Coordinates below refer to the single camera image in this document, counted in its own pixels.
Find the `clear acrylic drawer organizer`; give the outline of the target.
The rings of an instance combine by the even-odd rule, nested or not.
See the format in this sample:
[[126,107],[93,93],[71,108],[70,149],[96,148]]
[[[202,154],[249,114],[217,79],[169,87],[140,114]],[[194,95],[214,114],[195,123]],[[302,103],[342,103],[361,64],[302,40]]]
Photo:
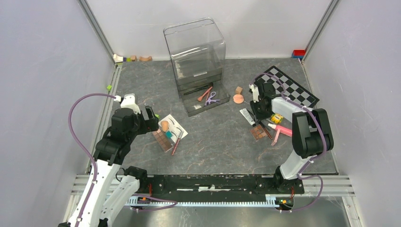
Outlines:
[[[180,99],[188,116],[200,114],[230,100],[230,94],[223,85],[226,59],[226,42],[215,21],[205,17],[163,30],[170,62]],[[190,89],[213,86],[202,101],[198,101],[207,89],[183,95]],[[217,103],[204,106],[211,92],[217,94]]]

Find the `round peach powder puff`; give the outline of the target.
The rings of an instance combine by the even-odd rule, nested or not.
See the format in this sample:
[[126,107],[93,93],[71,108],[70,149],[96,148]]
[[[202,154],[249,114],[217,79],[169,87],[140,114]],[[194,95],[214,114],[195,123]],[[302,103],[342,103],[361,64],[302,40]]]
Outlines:
[[236,104],[242,104],[244,102],[244,97],[241,94],[235,94],[233,96],[233,101]]

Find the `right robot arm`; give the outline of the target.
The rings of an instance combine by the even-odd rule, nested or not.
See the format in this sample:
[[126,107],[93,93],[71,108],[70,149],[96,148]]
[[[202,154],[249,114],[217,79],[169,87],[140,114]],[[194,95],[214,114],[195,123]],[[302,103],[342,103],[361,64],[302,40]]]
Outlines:
[[300,105],[284,94],[276,94],[272,83],[253,83],[249,90],[253,97],[250,106],[257,121],[266,120],[275,113],[292,124],[293,150],[273,175],[274,189],[285,193],[301,180],[302,172],[310,163],[333,149],[327,112]]

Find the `purple eyelash curler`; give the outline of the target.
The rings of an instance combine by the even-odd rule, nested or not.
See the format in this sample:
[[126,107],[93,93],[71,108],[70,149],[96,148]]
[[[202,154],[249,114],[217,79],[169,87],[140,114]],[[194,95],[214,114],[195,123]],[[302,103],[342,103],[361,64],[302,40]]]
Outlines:
[[216,96],[216,94],[217,94],[217,93],[216,93],[215,91],[211,92],[210,95],[208,96],[208,98],[206,99],[204,106],[210,105],[210,104],[212,104],[212,103],[217,103],[217,102],[219,102],[220,99],[215,99],[215,98],[214,98],[214,97]]

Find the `black silver mascara pen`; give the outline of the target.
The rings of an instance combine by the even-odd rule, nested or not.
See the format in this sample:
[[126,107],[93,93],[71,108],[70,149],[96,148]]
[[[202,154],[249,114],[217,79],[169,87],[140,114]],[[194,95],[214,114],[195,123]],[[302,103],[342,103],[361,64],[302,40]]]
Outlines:
[[274,124],[272,121],[270,121],[269,119],[265,119],[265,120],[260,120],[260,123],[263,123],[263,125],[265,125],[267,128],[269,129],[273,129],[272,125]]

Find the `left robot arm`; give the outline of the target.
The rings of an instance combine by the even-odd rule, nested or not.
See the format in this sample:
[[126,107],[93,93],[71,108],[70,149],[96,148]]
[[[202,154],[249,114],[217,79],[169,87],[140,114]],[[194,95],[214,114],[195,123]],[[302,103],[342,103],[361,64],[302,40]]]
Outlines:
[[60,227],[110,227],[127,200],[135,192],[148,188],[147,171],[130,166],[124,171],[117,189],[110,197],[106,196],[134,139],[159,129],[159,118],[152,107],[145,109],[147,120],[142,112],[135,113],[131,108],[119,108],[114,112],[112,125],[95,146],[94,165],[78,206]]

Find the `thin pink lip brush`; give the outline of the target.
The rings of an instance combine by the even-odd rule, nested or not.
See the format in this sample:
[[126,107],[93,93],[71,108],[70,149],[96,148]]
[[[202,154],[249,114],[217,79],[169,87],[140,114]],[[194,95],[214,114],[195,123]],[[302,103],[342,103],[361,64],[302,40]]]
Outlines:
[[197,100],[198,100],[199,102],[202,101],[203,98],[204,98],[204,96],[205,96],[206,94],[208,94],[209,91],[212,90],[212,88],[213,88],[213,86],[209,87],[200,97],[197,98]]

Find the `black makeup brush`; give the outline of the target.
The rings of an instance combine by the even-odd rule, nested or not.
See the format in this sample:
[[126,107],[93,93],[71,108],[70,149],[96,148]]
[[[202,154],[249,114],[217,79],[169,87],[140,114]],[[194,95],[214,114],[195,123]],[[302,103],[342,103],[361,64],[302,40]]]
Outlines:
[[205,90],[205,89],[208,89],[208,88],[209,88],[209,86],[202,86],[202,87],[190,89],[189,91],[184,92],[183,95],[184,95],[184,96],[185,96],[185,95],[189,95],[189,94],[195,93],[195,92],[197,92],[197,91]]

